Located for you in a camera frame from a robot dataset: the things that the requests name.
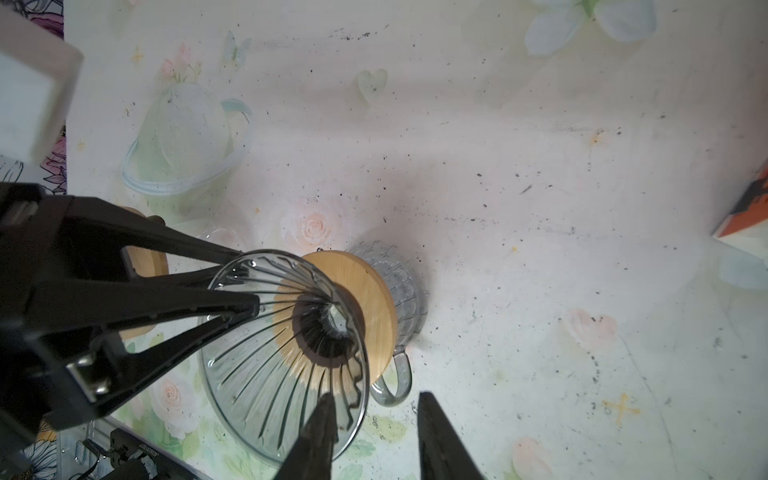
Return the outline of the grey ribbed glass dripper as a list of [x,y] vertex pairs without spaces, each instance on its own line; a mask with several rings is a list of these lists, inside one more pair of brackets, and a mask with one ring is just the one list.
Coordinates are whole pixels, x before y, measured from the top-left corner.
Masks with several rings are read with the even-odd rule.
[[199,354],[224,428],[260,460],[280,465],[320,397],[331,393],[338,459],[363,423],[370,390],[363,315],[352,295],[309,261],[279,250],[229,262],[209,287],[260,300],[245,324]]

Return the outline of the grey ribbed glass pitcher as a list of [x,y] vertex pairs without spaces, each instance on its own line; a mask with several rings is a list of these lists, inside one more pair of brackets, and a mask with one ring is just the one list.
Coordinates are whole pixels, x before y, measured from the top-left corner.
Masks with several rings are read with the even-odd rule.
[[347,250],[369,264],[382,278],[394,301],[397,337],[392,360],[397,375],[392,392],[383,375],[372,384],[372,397],[384,407],[403,403],[412,389],[412,368],[406,353],[408,343],[418,335],[428,313],[428,291],[418,256],[381,240],[361,241]]

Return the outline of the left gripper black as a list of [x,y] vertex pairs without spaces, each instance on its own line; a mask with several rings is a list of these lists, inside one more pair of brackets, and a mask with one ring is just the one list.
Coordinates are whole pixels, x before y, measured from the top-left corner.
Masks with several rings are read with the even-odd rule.
[[250,313],[256,295],[137,281],[127,247],[208,262],[149,282],[209,282],[242,251],[95,197],[1,185],[1,453],[31,445],[47,421],[66,429],[114,409],[114,363],[96,340],[114,327]]

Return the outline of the wooden dripper ring stand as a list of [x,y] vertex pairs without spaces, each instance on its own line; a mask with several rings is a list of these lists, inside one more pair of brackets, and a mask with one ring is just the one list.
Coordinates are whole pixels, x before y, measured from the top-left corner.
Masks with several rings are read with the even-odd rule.
[[[168,259],[165,253],[136,246],[126,247],[125,252],[128,255],[129,265],[139,277],[156,277],[169,274]],[[120,332],[120,336],[123,340],[130,340],[144,335],[154,328],[154,325],[147,325],[123,330]]]

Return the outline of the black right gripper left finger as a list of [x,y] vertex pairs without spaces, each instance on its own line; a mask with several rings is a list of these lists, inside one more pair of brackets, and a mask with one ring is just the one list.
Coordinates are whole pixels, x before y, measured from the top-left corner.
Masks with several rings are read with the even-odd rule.
[[320,397],[274,480],[330,480],[337,441],[336,406],[331,393]]

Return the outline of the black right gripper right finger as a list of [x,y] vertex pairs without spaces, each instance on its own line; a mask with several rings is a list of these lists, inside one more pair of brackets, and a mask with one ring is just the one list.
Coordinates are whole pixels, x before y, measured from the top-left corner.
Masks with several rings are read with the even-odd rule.
[[423,480],[482,480],[450,421],[431,392],[418,400],[418,443]]

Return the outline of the orange coffee filter pack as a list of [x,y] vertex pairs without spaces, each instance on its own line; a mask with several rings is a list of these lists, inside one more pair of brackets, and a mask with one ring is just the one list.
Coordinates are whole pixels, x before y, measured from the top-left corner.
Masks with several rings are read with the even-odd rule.
[[767,163],[761,166],[713,238],[767,263]]

